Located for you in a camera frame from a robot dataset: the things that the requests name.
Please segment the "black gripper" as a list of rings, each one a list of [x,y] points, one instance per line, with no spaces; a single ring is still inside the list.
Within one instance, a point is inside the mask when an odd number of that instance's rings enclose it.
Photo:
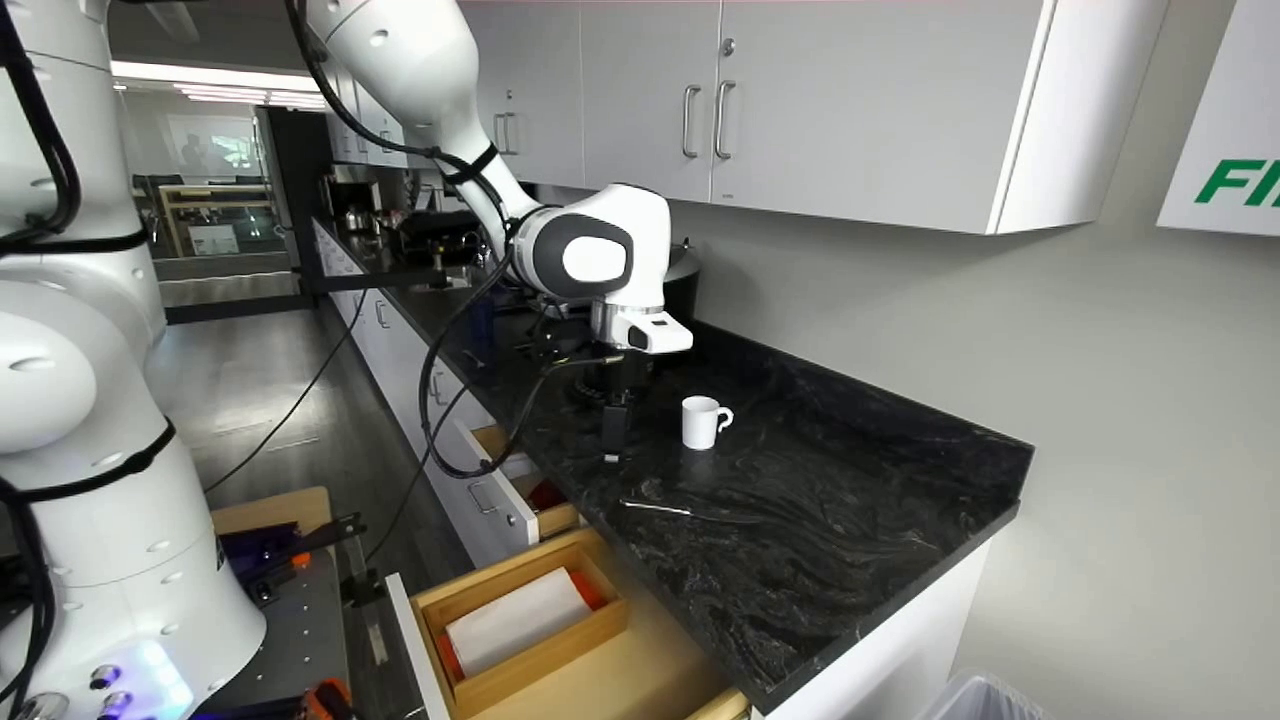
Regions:
[[[583,408],[606,408],[600,412],[600,461],[606,466],[624,466],[630,417],[633,417],[633,403],[645,397],[648,382],[654,382],[654,361],[636,357],[636,354],[595,357],[580,374],[575,400]]]

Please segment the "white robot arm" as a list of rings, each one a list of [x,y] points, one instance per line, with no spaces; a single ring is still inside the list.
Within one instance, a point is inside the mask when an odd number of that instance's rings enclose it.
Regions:
[[[10,720],[184,720],[263,644],[208,495],[151,397],[169,327],[109,72],[111,0],[0,3],[0,500],[28,606]],[[663,312],[670,199],[608,185],[544,210],[494,147],[457,0],[284,0],[477,214],[497,266],[583,303],[617,354],[684,354]]]

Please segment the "robot base table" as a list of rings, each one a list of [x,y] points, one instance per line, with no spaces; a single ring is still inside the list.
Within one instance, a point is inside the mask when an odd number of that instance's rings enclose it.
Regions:
[[[365,520],[336,517],[326,487],[227,505],[212,520],[267,632],[198,720],[356,720],[339,549]]]

